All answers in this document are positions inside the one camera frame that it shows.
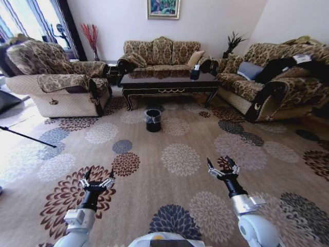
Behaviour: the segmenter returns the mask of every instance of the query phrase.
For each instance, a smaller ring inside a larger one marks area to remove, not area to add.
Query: painting
[[[148,19],[179,19],[180,0],[147,0]]]

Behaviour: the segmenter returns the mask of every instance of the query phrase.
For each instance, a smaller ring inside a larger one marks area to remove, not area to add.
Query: vase
[[[99,61],[99,57],[98,57],[98,53],[97,53],[97,49],[94,50],[94,60],[95,60],[95,61]]]

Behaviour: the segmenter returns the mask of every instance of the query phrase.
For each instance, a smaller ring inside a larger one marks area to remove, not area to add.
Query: tissue box
[[[191,76],[190,76],[190,79],[191,80],[197,80],[197,79],[199,79],[199,76],[200,76],[200,69],[198,69],[198,70],[196,70],[196,69],[191,70]]]

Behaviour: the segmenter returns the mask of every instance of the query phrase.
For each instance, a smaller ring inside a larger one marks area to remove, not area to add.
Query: floral patterned carpet
[[[228,155],[239,182],[267,201],[260,213],[288,246],[329,246],[329,131],[299,120],[257,123],[219,98],[137,97],[127,112],[120,89],[100,118],[46,119],[33,102],[0,115],[0,125],[52,143],[0,132],[0,246],[51,247],[63,217],[84,197],[79,179],[116,183],[99,198],[94,246],[127,246],[151,232],[174,232],[206,245],[247,246],[225,185],[207,173]],[[162,111],[162,129],[147,132],[144,110]]]

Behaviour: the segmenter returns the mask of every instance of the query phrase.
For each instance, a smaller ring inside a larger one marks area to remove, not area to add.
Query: black trash can
[[[157,109],[149,109],[145,111],[146,129],[150,132],[158,132],[161,130],[161,111]]]

